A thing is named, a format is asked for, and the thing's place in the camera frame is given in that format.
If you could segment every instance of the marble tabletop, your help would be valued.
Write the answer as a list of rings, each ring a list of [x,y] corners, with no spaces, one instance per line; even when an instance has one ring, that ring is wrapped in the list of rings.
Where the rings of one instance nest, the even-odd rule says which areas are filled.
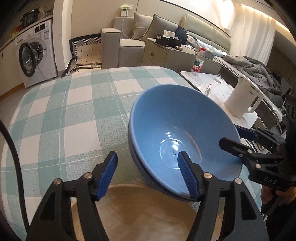
[[[194,87],[195,89],[204,93],[208,84],[212,84],[211,91],[208,95],[213,101],[215,101],[229,116],[233,124],[251,129],[258,116],[256,112],[245,113],[241,119],[234,117],[225,107],[225,101],[230,96],[233,88],[221,78],[221,83],[218,83],[213,78],[214,74],[200,73],[198,76],[193,75],[191,72],[181,72],[181,76]]]

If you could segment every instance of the human hand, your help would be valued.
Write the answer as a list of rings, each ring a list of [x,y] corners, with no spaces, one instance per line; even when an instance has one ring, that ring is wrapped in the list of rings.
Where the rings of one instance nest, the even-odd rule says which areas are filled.
[[[263,204],[268,203],[272,200],[272,188],[262,186],[261,189],[261,200]],[[286,192],[276,191],[276,194],[279,196],[284,196],[284,199],[280,202],[279,206],[282,206],[284,204],[290,204],[294,201],[296,198],[296,187],[292,186],[290,189]]]

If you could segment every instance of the gray comforter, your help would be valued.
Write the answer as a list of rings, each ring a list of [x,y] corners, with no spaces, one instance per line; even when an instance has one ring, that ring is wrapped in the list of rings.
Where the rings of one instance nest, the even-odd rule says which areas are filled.
[[[232,64],[242,74],[252,80],[265,93],[268,98],[277,106],[283,105],[281,98],[281,85],[273,76],[271,72],[261,62],[248,58],[227,55],[223,59]]]

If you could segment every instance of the black cable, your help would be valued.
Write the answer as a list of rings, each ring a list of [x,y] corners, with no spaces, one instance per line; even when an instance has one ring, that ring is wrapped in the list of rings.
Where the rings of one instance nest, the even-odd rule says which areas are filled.
[[[8,147],[10,149],[12,158],[13,158],[13,163],[15,165],[15,172],[17,176],[17,188],[18,188],[18,193],[19,193],[19,200],[20,200],[20,211],[22,214],[22,220],[24,222],[24,226],[26,229],[26,232],[28,233],[30,225],[28,221],[28,216],[27,216],[27,211],[26,211],[26,204],[25,204],[25,194],[24,194],[24,185],[22,182],[22,170],[20,168],[20,160],[17,155],[17,150],[15,148],[15,144],[13,143],[13,140],[11,136],[8,133],[8,130],[6,129],[5,125],[3,122],[0,120],[0,132],[4,136],[4,139],[6,140]]]

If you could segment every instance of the gray pillow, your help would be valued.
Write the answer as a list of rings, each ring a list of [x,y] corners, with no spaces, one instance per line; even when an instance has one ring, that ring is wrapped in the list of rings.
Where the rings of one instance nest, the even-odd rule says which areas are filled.
[[[146,41],[146,38],[155,39],[157,35],[162,36],[165,30],[175,33],[177,31],[177,28],[178,24],[175,24],[164,18],[160,18],[156,14],[154,14],[153,20],[144,36],[141,38],[141,41]]]
[[[149,28],[153,17],[145,16],[134,12],[135,24],[133,26],[133,36],[131,39],[141,39]]]

